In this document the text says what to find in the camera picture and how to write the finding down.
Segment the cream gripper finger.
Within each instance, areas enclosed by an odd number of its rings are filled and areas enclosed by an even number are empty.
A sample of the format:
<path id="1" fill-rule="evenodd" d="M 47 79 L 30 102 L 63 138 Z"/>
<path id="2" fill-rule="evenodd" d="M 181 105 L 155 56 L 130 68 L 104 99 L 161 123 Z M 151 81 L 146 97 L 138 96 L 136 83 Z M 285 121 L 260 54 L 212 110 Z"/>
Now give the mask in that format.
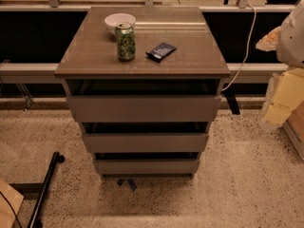
<path id="1" fill-rule="evenodd" d="M 280 33 L 280 27 L 272 29 L 262 39 L 256 43 L 256 49 L 262 51 L 276 51 L 278 34 Z"/>
<path id="2" fill-rule="evenodd" d="M 261 127 L 273 131 L 281 127 L 304 101 L 304 69 L 293 67 L 270 79 L 261 110 Z"/>

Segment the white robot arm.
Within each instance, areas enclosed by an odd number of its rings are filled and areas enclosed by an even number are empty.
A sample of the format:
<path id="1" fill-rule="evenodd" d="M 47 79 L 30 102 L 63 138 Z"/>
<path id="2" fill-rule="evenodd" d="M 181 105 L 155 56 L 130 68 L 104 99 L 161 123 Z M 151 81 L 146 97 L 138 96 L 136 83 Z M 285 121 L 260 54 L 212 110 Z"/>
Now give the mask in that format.
<path id="1" fill-rule="evenodd" d="M 277 60 L 288 66 L 269 80 L 260 126 L 273 131 L 281 127 L 304 101 L 304 0 L 256 43 L 263 51 L 276 51 Z"/>

